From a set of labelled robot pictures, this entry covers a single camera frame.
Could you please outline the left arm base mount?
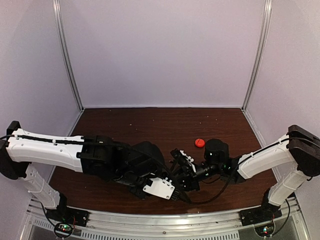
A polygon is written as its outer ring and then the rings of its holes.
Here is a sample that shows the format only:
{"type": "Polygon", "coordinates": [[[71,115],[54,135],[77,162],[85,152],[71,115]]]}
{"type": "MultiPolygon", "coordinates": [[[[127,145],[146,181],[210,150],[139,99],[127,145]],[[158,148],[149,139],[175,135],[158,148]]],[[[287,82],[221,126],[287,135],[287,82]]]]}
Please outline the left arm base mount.
{"type": "Polygon", "coordinates": [[[53,226],[53,233],[58,239],[69,238],[75,227],[86,227],[89,217],[87,210],[67,206],[67,197],[60,193],[56,209],[45,208],[41,203],[42,211],[47,221],[53,226]]]}

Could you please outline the red earbud charging case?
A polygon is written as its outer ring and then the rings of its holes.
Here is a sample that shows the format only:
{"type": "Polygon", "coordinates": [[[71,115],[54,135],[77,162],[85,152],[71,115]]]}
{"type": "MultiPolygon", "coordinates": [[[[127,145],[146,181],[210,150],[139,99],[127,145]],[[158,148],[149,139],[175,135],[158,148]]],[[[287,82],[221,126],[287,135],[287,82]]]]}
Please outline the red earbud charging case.
{"type": "Polygon", "coordinates": [[[204,139],[202,138],[197,138],[195,141],[194,141],[194,145],[197,147],[197,148],[203,148],[205,146],[206,142],[204,139]]]}

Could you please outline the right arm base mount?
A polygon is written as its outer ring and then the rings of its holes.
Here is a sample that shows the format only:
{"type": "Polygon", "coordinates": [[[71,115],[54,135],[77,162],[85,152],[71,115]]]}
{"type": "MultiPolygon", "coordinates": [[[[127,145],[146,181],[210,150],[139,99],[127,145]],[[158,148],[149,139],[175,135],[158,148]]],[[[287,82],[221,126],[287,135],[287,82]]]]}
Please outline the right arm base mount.
{"type": "Polygon", "coordinates": [[[264,239],[272,238],[273,236],[277,235],[285,227],[291,214],[289,201],[285,199],[285,203],[288,207],[287,217],[280,227],[276,227],[275,218],[279,218],[282,216],[280,210],[281,206],[276,206],[269,203],[269,191],[270,188],[264,193],[261,201],[261,206],[241,210],[239,212],[242,226],[256,225],[259,223],[270,221],[270,223],[266,225],[260,225],[254,228],[256,234],[264,239]]]}

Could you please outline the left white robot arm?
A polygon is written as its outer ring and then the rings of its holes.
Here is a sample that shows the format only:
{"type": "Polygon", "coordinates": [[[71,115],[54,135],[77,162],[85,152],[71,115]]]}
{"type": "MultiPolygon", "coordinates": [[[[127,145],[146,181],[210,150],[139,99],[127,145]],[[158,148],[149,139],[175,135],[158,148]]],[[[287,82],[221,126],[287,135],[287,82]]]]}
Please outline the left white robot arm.
{"type": "Polygon", "coordinates": [[[132,146],[105,136],[37,134],[13,121],[0,139],[0,171],[9,179],[22,180],[27,191],[61,222],[72,218],[67,199],[41,177],[36,163],[126,185],[140,198],[152,195],[170,200],[176,189],[163,154],[151,142],[132,146]]]}

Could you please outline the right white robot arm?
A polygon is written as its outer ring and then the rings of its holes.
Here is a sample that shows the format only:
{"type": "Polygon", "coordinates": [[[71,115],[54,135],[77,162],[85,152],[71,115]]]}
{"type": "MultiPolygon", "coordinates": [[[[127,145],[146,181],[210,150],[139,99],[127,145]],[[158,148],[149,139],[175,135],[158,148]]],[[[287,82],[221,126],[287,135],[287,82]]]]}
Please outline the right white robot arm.
{"type": "Polygon", "coordinates": [[[259,220],[268,220],[294,191],[305,181],[320,174],[320,139],[298,125],[291,125],[287,134],[257,151],[235,158],[229,146],[212,138],[205,143],[204,161],[197,165],[183,150],[171,151],[178,168],[173,172],[185,192],[200,189],[199,183],[214,175],[226,185],[239,184],[279,165],[292,167],[281,180],[268,189],[256,210],[259,220]]]}

